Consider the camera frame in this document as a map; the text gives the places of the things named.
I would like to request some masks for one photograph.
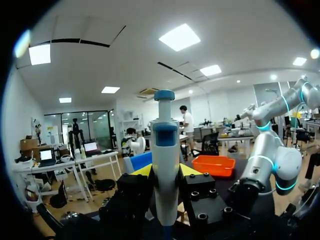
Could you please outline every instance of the white ceiling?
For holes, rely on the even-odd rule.
[[[158,40],[184,23],[200,43],[175,52]],[[63,97],[72,97],[63,106],[101,106],[148,87],[175,90],[183,98],[189,89],[197,94],[236,88],[237,80],[270,82],[270,74],[277,81],[302,74],[319,79],[319,60],[310,58],[314,46],[272,0],[63,0],[33,30],[30,45],[66,38],[111,46],[53,43],[51,63],[32,66],[28,51],[18,59],[22,78],[45,109],[60,108]],[[307,62],[294,66],[296,57]],[[222,73],[207,78],[198,71],[215,64]],[[105,86],[120,90],[101,94]]]

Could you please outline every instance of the orange basket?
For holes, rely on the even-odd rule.
[[[236,160],[226,156],[200,155],[193,161],[193,169],[211,176],[230,177],[235,168]]]

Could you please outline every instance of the monitor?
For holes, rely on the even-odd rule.
[[[84,144],[84,150],[85,150],[86,152],[98,150],[97,143],[96,143],[96,142],[88,142],[88,143],[85,143],[85,144]]]
[[[41,160],[49,160],[49,159],[52,159],[51,149],[41,150],[41,151],[40,151],[40,159],[41,159]]]

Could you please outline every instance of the cardboard box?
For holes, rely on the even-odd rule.
[[[42,149],[50,149],[50,145],[44,145],[44,146],[37,146],[35,148],[32,149],[33,151],[33,158],[37,161],[37,162],[40,162],[40,153],[39,153],[39,150],[42,150]]]
[[[38,139],[23,139],[20,141],[20,150],[27,151],[38,146]]]

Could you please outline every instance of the ceiling light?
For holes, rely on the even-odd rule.
[[[278,78],[278,76],[275,75],[275,74],[272,74],[272,75],[270,76],[270,78],[271,78],[271,80],[276,80],[276,79]]]
[[[176,52],[190,47],[191,45],[200,43],[201,41],[187,24],[183,24],[167,32],[165,35],[160,37],[159,40]]]
[[[50,44],[29,47],[29,54],[32,65],[51,63]]]
[[[206,76],[211,76],[214,74],[221,73],[221,69],[218,65],[212,65],[212,66],[207,66],[205,68],[200,69],[200,72],[202,72]]]
[[[317,58],[319,57],[319,54],[320,54],[320,52],[319,52],[318,49],[313,49],[313,50],[311,51],[311,53],[310,53],[310,56],[311,56],[311,58],[313,58],[313,59],[317,59]]]
[[[297,57],[292,64],[295,66],[302,66],[303,64],[305,64],[306,61],[307,59],[303,57]]]
[[[117,86],[105,86],[101,93],[102,94],[114,94],[119,89],[120,89],[120,87],[117,87]]]
[[[62,97],[62,98],[59,98],[59,101],[61,104],[71,103],[72,98],[71,97]]]

